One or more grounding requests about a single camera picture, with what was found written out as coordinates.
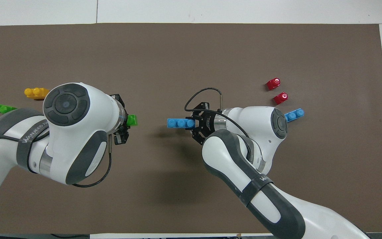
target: brown mat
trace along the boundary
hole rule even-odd
[[[267,91],[264,83],[282,85]],[[382,231],[382,52],[378,25],[94,24],[0,26],[0,103],[41,110],[25,88],[84,82],[120,93],[139,126],[112,171],[79,189],[20,168],[0,188],[0,233],[264,233],[203,166],[188,131],[166,128],[197,90],[225,107],[273,106],[304,118],[269,176],[303,200]],[[210,101],[204,92],[190,106]],[[107,156],[90,183],[103,174]]]

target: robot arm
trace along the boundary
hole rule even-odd
[[[205,141],[204,137],[208,137],[220,129],[227,129],[240,135],[246,131],[248,136],[261,147],[262,159],[259,162],[252,161],[252,163],[263,174],[269,172],[276,148],[285,139],[288,132],[285,116],[278,109],[270,106],[250,106],[244,109],[235,107],[215,112],[209,110],[208,102],[201,102],[188,111],[193,113],[187,119],[198,121],[198,127],[185,130],[191,130],[193,139],[201,145]],[[242,130],[224,116],[235,121]]]
[[[255,161],[261,155],[256,141],[220,129],[203,144],[207,170],[222,179],[250,212],[281,239],[368,239],[331,209],[278,189]]]
[[[15,140],[0,139],[0,186],[16,165],[60,183],[78,183],[99,165],[109,134],[115,144],[129,136],[120,96],[83,83],[54,88],[43,111],[17,109],[0,117],[0,136]]]

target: robot cable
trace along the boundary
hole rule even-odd
[[[50,135],[50,132],[46,132],[44,133],[43,135],[37,137],[36,139],[34,139],[32,142],[37,142],[37,141],[40,141],[41,139],[47,137],[48,135]],[[112,162],[112,153],[111,153],[111,136],[112,135],[109,135],[109,142],[108,142],[108,145],[109,145],[109,166],[107,167],[107,171],[106,173],[103,175],[103,177],[98,180],[97,182],[95,183],[91,183],[91,184],[88,184],[88,185],[80,185],[80,184],[73,184],[73,186],[76,186],[76,187],[79,187],[79,188],[89,188],[89,187],[92,187],[92,186],[95,186],[99,183],[101,183],[106,177],[107,175],[109,174],[110,172],[110,169],[111,169],[111,162]],[[6,135],[0,135],[0,139],[6,139],[6,140],[11,140],[11,141],[15,141],[15,142],[18,142],[20,139],[17,139],[17,138],[14,138],[14,137],[10,137],[10,136],[6,136]]]
[[[191,100],[193,100],[194,97],[196,97],[198,94],[200,94],[201,92],[203,92],[203,91],[205,91],[205,90],[215,90],[215,91],[217,91],[217,92],[219,93],[219,96],[220,96],[220,109],[219,109],[219,111],[221,111],[221,109],[222,109],[222,104],[223,104],[223,103],[222,103],[222,92],[220,92],[220,90],[218,90],[217,88],[213,88],[213,87],[207,87],[207,88],[204,88],[204,89],[201,89],[201,90],[197,91],[197,93],[195,93],[195,94],[194,94],[194,95],[187,101],[187,103],[186,103],[185,106],[184,106],[184,110],[185,110],[186,112],[211,112],[211,113],[215,113],[215,114],[217,114],[217,115],[220,115],[220,116],[224,117],[225,119],[231,121],[232,124],[234,124],[237,128],[239,128],[239,129],[241,130],[241,132],[243,132],[243,134],[244,134],[247,138],[249,138],[249,136],[248,136],[248,134],[246,133],[246,131],[244,131],[244,129],[243,129],[240,125],[238,125],[235,121],[233,121],[231,118],[229,118],[228,116],[222,114],[222,111],[221,111],[221,112],[218,112],[218,111],[213,111],[213,110],[209,110],[209,109],[187,109],[187,106],[188,106],[188,104],[191,102]]]
[[[74,236],[58,236],[56,234],[52,234],[52,236],[55,236],[57,238],[78,238],[78,237],[87,237],[89,238],[88,235],[74,235]],[[13,237],[13,236],[0,236],[0,239],[28,239],[28,238],[24,238],[24,237]]]

